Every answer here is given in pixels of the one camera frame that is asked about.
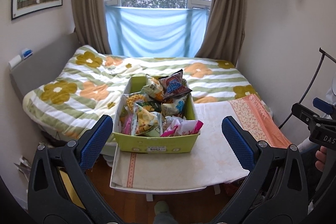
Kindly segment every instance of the hand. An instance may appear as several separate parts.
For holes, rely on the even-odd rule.
[[[315,166],[319,171],[323,172],[327,159],[327,148],[321,146],[320,150],[316,151],[316,158],[318,161],[315,163]]]

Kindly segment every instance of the blue gripper pad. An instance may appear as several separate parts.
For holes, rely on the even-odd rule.
[[[255,167],[254,152],[228,117],[223,119],[222,133],[241,166],[246,170],[252,171]]]
[[[94,131],[84,148],[81,150],[81,159],[79,162],[79,166],[83,171],[91,169],[93,167],[102,148],[110,137],[112,129],[113,120],[110,116],[106,115],[106,118],[101,122],[101,124]]]
[[[315,98],[313,100],[313,106],[316,107],[317,109],[323,111],[325,114],[333,114],[334,108],[331,104],[321,100],[320,98]]]

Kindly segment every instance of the bed leg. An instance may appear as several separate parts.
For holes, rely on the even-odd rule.
[[[153,201],[153,195],[152,194],[146,194],[146,200],[147,201]]]
[[[213,189],[215,190],[215,195],[219,195],[221,193],[221,188],[219,187],[219,184],[215,184],[213,186]]]

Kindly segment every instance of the snack bag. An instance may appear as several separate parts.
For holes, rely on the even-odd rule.
[[[183,120],[175,130],[174,137],[197,134],[202,126],[203,123],[199,120]]]
[[[122,131],[121,131],[122,134],[131,135],[132,118],[133,118],[133,114],[129,114],[126,116],[124,125],[122,127]]]
[[[151,77],[150,75],[146,75],[147,85],[145,85],[142,89],[146,92],[150,97],[160,102],[163,101],[163,86],[160,84],[159,80]]]
[[[142,103],[149,101],[149,97],[146,93],[143,92],[136,92],[131,94],[125,94],[127,97],[126,104],[131,113],[133,113],[133,106],[135,103]]]
[[[176,130],[181,126],[181,122],[178,119],[174,119],[170,126],[164,131],[161,137],[173,137]]]
[[[161,113],[149,112],[142,106],[134,104],[131,135],[160,137],[161,124]]]
[[[179,70],[178,72],[175,72],[170,76],[159,78],[161,85],[165,89],[165,93],[163,95],[164,100],[184,95],[192,91],[191,89],[183,85],[182,76],[183,70]]]
[[[186,120],[186,118],[180,118],[180,117],[176,117],[176,116],[166,116],[163,119],[163,124],[162,124],[162,129],[163,131],[166,131],[168,129],[168,127],[172,124],[173,120]]]
[[[148,110],[149,112],[161,112],[161,105],[156,101],[147,101],[147,102],[137,102],[139,106],[142,106],[144,109]]]
[[[129,114],[133,114],[132,112],[129,111],[128,107],[127,106],[124,106],[122,109],[121,109],[121,112],[120,112],[120,116],[119,116],[119,120],[121,122],[122,125],[125,124],[126,122],[126,118]]]
[[[184,108],[184,104],[187,100],[188,95],[182,95],[176,98],[171,98],[172,103],[162,103],[161,104],[161,113],[164,116],[176,116],[183,115],[182,111]]]

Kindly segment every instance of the white sheet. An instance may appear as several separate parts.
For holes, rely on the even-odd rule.
[[[239,120],[228,101],[195,104],[198,119],[204,122],[190,153],[135,154],[118,151],[111,181],[130,187],[130,162],[135,157],[132,188],[180,190],[231,183],[248,175],[221,132],[224,117]]]

